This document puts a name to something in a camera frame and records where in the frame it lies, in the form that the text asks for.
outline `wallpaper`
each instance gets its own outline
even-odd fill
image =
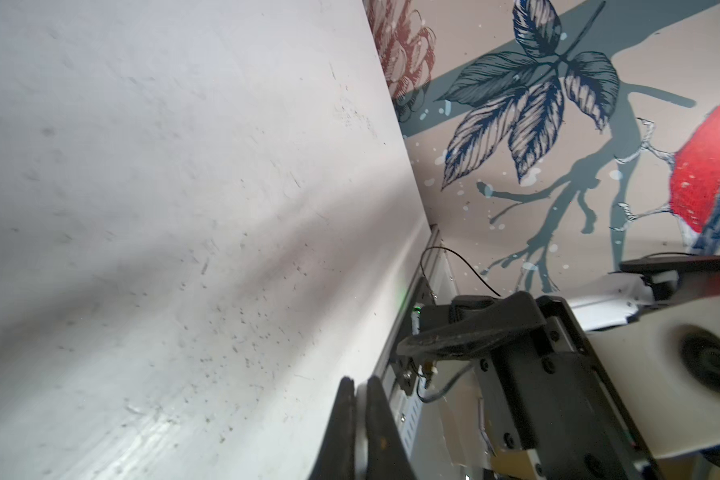
[[[720,254],[720,0],[365,6],[428,218],[500,293]]]

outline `blue leaf illustration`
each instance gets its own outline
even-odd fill
[[[554,54],[560,41],[560,17],[550,0],[515,0],[514,37],[531,57]]]
[[[480,167],[512,129],[528,90],[515,88],[467,114],[445,155],[443,187]]]
[[[557,140],[563,122],[563,89],[557,78],[535,85],[509,135],[509,149],[518,181],[542,158]]]
[[[515,52],[485,54],[465,67],[438,100],[479,107],[509,88],[525,85],[537,66],[532,58]]]
[[[565,91],[579,110],[595,120],[603,130],[616,109],[619,96],[619,75],[605,54],[581,52],[568,62]]]

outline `screw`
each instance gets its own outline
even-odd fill
[[[598,478],[605,478],[605,472],[603,472],[603,464],[591,453],[587,453],[584,456],[584,464],[586,469],[590,471],[592,475]]]
[[[554,373],[554,363],[552,363],[552,360],[549,360],[549,358],[543,358],[541,360],[541,366],[544,368],[545,372],[549,374]]]
[[[512,435],[509,432],[504,434],[504,444],[509,450],[514,448],[514,438],[512,438]]]

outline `bird's red breast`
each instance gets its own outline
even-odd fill
[[[695,232],[700,232],[720,192],[720,105],[675,154],[670,178],[670,205]]]

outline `cable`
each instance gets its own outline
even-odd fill
[[[687,256],[696,256],[696,254],[688,254],[686,252],[657,252],[655,254],[648,254],[645,256],[642,256],[640,259],[643,258],[651,258],[652,256],[658,256],[658,255],[687,255]]]
[[[470,370],[472,370],[472,362],[465,365],[464,368],[462,368],[461,370],[456,372],[456,375],[454,375],[452,379],[448,380],[448,383],[446,383],[445,386],[443,387],[443,389],[440,390],[439,392],[433,393],[430,396],[422,397],[422,394],[418,392],[418,386],[416,386],[416,395],[418,396],[418,398],[420,400],[422,400],[422,403],[436,402],[440,398],[443,398],[445,396],[445,394],[448,393],[448,391],[450,391],[454,385],[456,385],[456,382],[458,382],[458,380],[461,379],[462,375],[465,374],[466,372],[469,372]]]
[[[439,248],[440,250],[446,250],[446,251],[448,251],[448,252],[451,252],[453,255],[456,255],[457,257],[461,258],[461,260],[462,260],[465,264],[467,264],[467,266],[469,267],[469,269],[472,270],[472,273],[478,276],[478,278],[480,279],[480,282],[482,282],[483,285],[485,285],[486,287],[488,287],[488,289],[489,289],[491,292],[493,292],[496,296],[501,297],[501,295],[499,295],[499,292],[497,292],[496,290],[494,290],[493,287],[491,287],[485,280],[483,280],[483,277],[482,277],[477,271],[475,271],[474,268],[472,268],[472,265],[470,265],[469,262],[467,262],[467,259],[465,259],[465,258],[462,257],[461,255],[459,255],[457,251],[451,250],[451,249],[448,248],[447,246],[440,246],[440,245],[428,246],[428,247],[425,248],[424,251],[422,252],[422,256],[419,257],[419,259],[418,259],[418,265],[422,268],[422,275],[424,276],[424,280],[427,281],[427,284],[429,284],[429,279],[427,278],[427,274],[424,272],[424,254],[426,254],[428,250],[432,250],[432,249],[435,249],[435,248]]]

